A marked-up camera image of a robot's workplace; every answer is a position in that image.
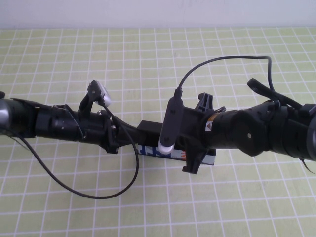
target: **grid pattern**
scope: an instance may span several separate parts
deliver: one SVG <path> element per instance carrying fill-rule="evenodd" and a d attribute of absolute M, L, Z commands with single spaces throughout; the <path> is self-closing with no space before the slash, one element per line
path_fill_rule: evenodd
<path fill-rule="evenodd" d="M 191 67 L 238 54 L 271 56 L 275 89 L 315 103 L 316 28 L 304 27 L 0 30 L 0 90 L 76 110 L 95 79 L 125 122 L 161 122 Z M 207 92 L 215 108 L 252 107 L 266 99 L 246 83 L 254 77 L 267 85 L 266 73 L 266 61 L 214 62 L 187 79 L 184 104 L 195 107 L 198 94 Z M 131 147 L 108 155 L 87 144 L 30 143 L 57 177 L 88 194 L 113 194 L 134 174 Z M 142 156 L 130 190 L 94 201 L 60 188 L 14 141 L 0 137 L 0 148 L 0 236 L 316 235 L 316 176 L 286 156 L 218 150 L 215 166 L 203 165 L 198 175 L 183 173 L 181 161 Z M 315 163 L 307 165 L 316 170 Z"/>

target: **white wall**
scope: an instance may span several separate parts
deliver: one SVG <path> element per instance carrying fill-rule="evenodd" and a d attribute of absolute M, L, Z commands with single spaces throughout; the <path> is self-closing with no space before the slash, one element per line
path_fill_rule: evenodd
<path fill-rule="evenodd" d="M 0 28 L 316 26 L 316 0 L 0 0 Z"/>

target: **sticker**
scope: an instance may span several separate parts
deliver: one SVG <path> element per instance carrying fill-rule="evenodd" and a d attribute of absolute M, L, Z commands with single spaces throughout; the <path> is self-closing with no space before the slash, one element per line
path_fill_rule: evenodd
<path fill-rule="evenodd" d="M 218 116 L 218 114 L 213 114 L 211 117 L 208 118 L 206 125 L 205 125 L 206 132 L 212 131 L 212 124 L 213 124 L 213 121 L 216 118 L 216 116 Z"/>
<path fill-rule="evenodd" d="M 206 127 L 205 127 L 205 131 L 206 132 L 212 131 L 212 124 L 213 124 L 212 121 L 211 122 L 209 122 L 209 121 L 206 122 Z"/>

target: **light green surface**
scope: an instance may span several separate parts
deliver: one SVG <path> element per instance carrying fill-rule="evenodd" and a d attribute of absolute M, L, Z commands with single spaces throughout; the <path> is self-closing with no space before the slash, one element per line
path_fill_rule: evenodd
<path fill-rule="evenodd" d="M 316 28 L 54 29 L 0 31 L 0 90 L 74 110 L 92 80 L 106 85 L 109 107 L 125 122 L 163 120 L 168 99 L 196 64 L 222 55 L 268 55 L 275 89 L 315 103 Z M 267 84 L 267 62 L 227 60 L 198 69 L 183 87 L 186 106 L 213 94 L 214 107 L 248 108 L 251 77 Z M 66 184 L 89 194 L 117 192 L 131 180 L 130 147 L 30 139 Z M 0 236 L 315 236 L 316 176 L 295 159 L 218 151 L 198 175 L 183 163 L 141 157 L 136 183 L 120 197 L 94 201 L 60 188 L 29 152 L 0 138 Z M 308 162 L 311 170 L 316 164 Z"/>

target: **black cable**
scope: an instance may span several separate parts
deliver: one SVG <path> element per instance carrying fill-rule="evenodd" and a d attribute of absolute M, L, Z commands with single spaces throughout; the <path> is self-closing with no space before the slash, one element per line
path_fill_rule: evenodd
<path fill-rule="evenodd" d="M 260 59 L 267 59 L 268 60 L 268 83 L 269 83 L 269 87 L 271 90 L 275 91 L 274 87 L 273 87 L 273 84 L 272 84 L 272 76 L 271 76 L 271 70 L 272 70 L 272 59 L 271 57 L 269 56 L 225 56 L 225 57 L 219 57 L 219 58 L 213 58 L 213 59 L 210 59 L 210 60 L 207 60 L 203 63 L 200 63 L 198 65 L 196 65 L 194 68 L 192 68 L 191 70 L 189 70 L 185 76 L 182 78 L 179 86 L 178 86 L 178 89 L 181 89 L 182 88 L 182 85 L 184 83 L 184 81 L 187 79 L 187 77 L 193 72 L 195 71 L 196 69 L 198 69 L 199 67 L 205 65 L 205 64 L 208 64 L 208 63 L 211 63 L 211 62 L 215 62 L 215 61 L 219 61 L 219 60 L 224 60 L 224 59 L 257 59 L 257 60 L 260 60 Z"/>
<path fill-rule="evenodd" d="M 111 113 L 111 111 L 106 108 L 106 111 L 112 116 L 113 119 L 115 119 L 114 115 Z M 123 129 L 123 131 L 126 133 L 126 135 L 128 136 L 130 142 L 133 145 L 134 151 L 135 151 L 135 155 L 136 155 L 136 170 L 135 170 L 135 174 L 134 177 L 132 179 L 132 181 L 121 191 L 119 191 L 116 194 L 113 195 L 109 195 L 109 196 L 92 196 L 92 195 L 88 195 L 88 194 L 84 194 L 81 192 L 78 192 L 70 187 L 68 187 L 66 184 L 64 184 L 63 182 L 61 182 L 49 169 L 48 167 L 44 164 L 44 162 L 41 160 L 41 158 L 38 156 L 38 154 L 36 153 L 36 151 L 33 149 L 33 147 L 28 143 L 28 141 L 25 140 L 25 138 L 23 136 L 21 136 L 19 133 L 17 133 L 16 131 L 12 130 L 11 128 L 7 128 L 5 126 L 0 125 L 0 128 L 6 131 L 11 132 L 15 137 L 20 138 L 21 141 L 29 148 L 29 150 L 33 153 L 33 155 L 35 156 L 35 158 L 38 160 L 38 162 L 40 163 L 40 165 L 44 168 L 44 170 L 52 177 L 53 180 L 55 180 L 60 186 L 62 186 L 63 188 L 67 189 L 68 191 L 77 194 L 81 197 L 84 198 L 90 198 L 90 199 L 110 199 L 110 198 L 115 198 L 121 194 L 123 194 L 125 191 L 127 191 L 135 182 L 137 175 L 138 175 L 138 170 L 139 170 L 139 157 L 138 157 L 138 151 L 135 145 L 135 142 L 133 141 L 132 137 L 130 136 L 130 134 L 128 133 L 128 131 L 126 130 L 126 128 L 120 124 L 120 128 Z"/>

